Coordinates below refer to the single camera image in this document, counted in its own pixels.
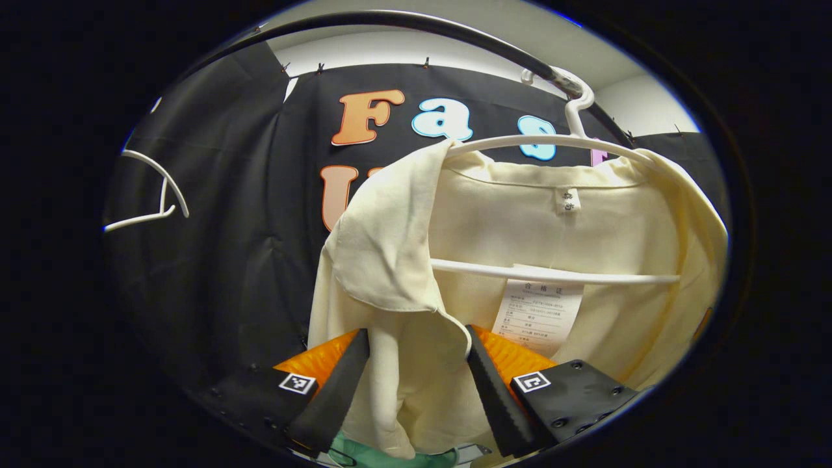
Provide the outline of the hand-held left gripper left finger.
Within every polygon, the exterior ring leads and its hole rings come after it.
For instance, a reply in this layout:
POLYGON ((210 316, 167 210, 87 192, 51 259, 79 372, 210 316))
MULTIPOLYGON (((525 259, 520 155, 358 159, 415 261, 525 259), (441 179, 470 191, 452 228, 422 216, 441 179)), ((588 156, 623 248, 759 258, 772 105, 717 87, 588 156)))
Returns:
POLYGON ((252 364, 198 400, 270 449, 318 456, 341 430, 370 353, 367 329, 354 329, 278 365, 252 364))

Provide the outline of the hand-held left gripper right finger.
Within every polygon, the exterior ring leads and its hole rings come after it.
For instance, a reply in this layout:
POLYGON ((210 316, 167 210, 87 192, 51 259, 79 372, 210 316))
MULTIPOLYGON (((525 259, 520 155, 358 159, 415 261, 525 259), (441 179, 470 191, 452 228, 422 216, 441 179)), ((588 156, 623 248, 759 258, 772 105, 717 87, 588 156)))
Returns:
POLYGON ((555 363, 482 327, 467 326, 467 364, 504 457, 568 444, 646 397, 582 359, 555 363))

